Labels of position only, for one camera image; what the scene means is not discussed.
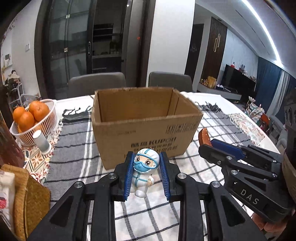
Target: gray striped cloth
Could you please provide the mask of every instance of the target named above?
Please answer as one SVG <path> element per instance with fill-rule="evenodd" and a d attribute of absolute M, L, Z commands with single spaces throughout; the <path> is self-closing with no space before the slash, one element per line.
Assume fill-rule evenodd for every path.
<path fill-rule="evenodd" d="M 172 158 L 170 162 L 179 166 L 180 171 L 192 176 L 196 181 L 210 183 L 219 181 L 224 184 L 221 168 L 209 164 L 198 154 L 198 132 L 207 127 L 211 139 L 216 138 L 233 145 L 251 144 L 249 137 L 237 129 L 228 116 L 216 109 L 201 106 L 203 118 L 186 152 Z M 105 170 L 95 143 L 90 112 L 86 118 L 75 123 L 65 123 L 50 160 L 50 170 L 44 183 L 51 191 L 51 206 L 75 182 L 92 183 L 112 172 Z M 160 171 L 153 175 L 155 184 L 148 189 L 145 198 L 130 194 L 126 202 L 115 202 L 115 226 L 117 240 L 159 240 L 174 241 L 178 237 L 179 202 L 169 203 L 164 196 Z M 248 212 L 252 211 L 239 204 Z M 207 240 L 207 226 L 204 206 L 204 237 Z M 90 208 L 87 240 L 90 241 L 92 206 Z"/>

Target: ceiling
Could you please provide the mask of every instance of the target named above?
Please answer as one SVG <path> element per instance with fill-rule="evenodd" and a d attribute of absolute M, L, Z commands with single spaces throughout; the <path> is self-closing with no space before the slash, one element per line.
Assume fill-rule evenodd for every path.
<path fill-rule="evenodd" d="M 263 1 L 248 0 L 266 26 L 279 53 L 274 49 L 257 18 L 242 0 L 196 0 L 194 17 L 209 15 L 220 18 L 258 56 L 265 58 L 296 77 L 296 38 L 283 20 Z"/>

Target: white sheer curtain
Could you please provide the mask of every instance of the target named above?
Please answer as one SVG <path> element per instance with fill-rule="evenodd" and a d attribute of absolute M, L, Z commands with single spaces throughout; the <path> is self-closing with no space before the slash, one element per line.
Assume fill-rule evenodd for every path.
<path fill-rule="evenodd" d="M 279 83 L 274 94 L 274 98 L 272 99 L 272 102 L 266 113 L 267 116 L 276 115 L 277 112 L 279 112 L 279 108 L 281 107 L 281 103 L 283 102 L 289 81 L 290 75 L 286 71 L 282 70 L 281 77 L 279 79 Z"/>

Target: white plastic package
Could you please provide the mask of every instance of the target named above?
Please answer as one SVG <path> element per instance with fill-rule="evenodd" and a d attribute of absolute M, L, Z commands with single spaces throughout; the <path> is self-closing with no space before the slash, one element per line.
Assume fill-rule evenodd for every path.
<path fill-rule="evenodd" d="M 13 203 L 15 199 L 14 173 L 0 170 L 0 216 L 13 232 Z"/>

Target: white tabletop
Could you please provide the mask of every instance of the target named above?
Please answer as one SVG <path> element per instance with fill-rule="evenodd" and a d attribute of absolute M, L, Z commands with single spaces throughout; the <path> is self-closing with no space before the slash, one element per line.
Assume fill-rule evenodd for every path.
<path fill-rule="evenodd" d="M 181 94 L 192 101 L 197 101 L 200 105 L 204 105 L 206 103 L 210 103 L 212 105 L 217 104 L 219 108 L 222 110 L 222 112 L 227 115 L 235 114 L 235 113 L 241 113 L 245 115 L 239 108 L 237 108 L 234 104 L 224 99 L 220 95 L 209 94 L 209 93 L 187 93 L 187 92 L 181 92 Z M 78 108 L 81 108 L 81 111 L 79 112 L 82 112 L 82 111 L 85 111 L 87 107 L 93 106 L 93 104 L 94 104 L 94 100 L 91 96 L 80 96 L 75 98 L 58 100 L 56 104 L 57 119 L 59 120 L 62 118 L 62 114 L 65 109 L 77 110 Z M 252 121 L 252 119 L 250 119 L 248 116 L 246 116 L 246 118 L 250 122 L 252 122 L 254 126 L 264 134 L 265 138 L 260 142 L 260 146 L 264 149 L 279 153 L 276 146 L 273 144 L 270 138 L 259 128 L 259 126 L 257 126 Z"/>

